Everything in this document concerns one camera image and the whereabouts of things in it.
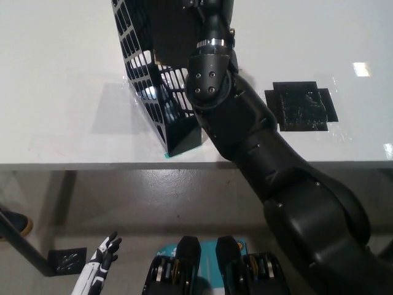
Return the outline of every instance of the teal object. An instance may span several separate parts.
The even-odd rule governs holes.
[[[244,239],[236,240],[242,255],[247,254],[247,246]],[[197,295],[224,295],[224,283],[216,258],[217,241],[201,242],[201,261],[198,271],[198,281],[195,286]],[[168,245],[157,252],[157,255],[176,255],[177,244]]]

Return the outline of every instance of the metal pole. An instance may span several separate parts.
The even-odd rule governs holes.
[[[41,274],[46,277],[56,275],[48,261],[13,227],[0,211],[0,235],[22,254]]]

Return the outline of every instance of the black wire basket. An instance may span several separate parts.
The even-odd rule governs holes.
[[[170,157],[201,144],[201,128],[185,95],[187,70],[164,65],[154,47],[151,17],[143,0],[112,0],[130,85]]]

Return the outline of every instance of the robotic hand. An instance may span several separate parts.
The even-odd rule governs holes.
[[[111,267],[117,260],[116,251],[122,238],[116,239],[117,232],[108,236],[97,248],[90,261],[86,263],[71,295],[99,295]]]
[[[231,236],[217,241],[216,256],[226,295],[289,295],[278,260],[271,253],[241,255]],[[196,237],[183,237],[175,257],[156,256],[151,264],[142,295],[205,294],[198,284],[201,246]]]
[[[386,253],[392,249],[380,257],[369,250],[362,205],[284,141],[272,112],[239,75],[230,29],[233,0],[183,5],[201,23],[186,85],[196,118],[255,190],[292,264],[319,294],[391,294],[392,256]]]

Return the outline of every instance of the shoe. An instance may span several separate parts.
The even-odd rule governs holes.
[[[33,220],[31,220],[29,217],[11,211],[0,211],[23,237],[28,235],[33,229]]]

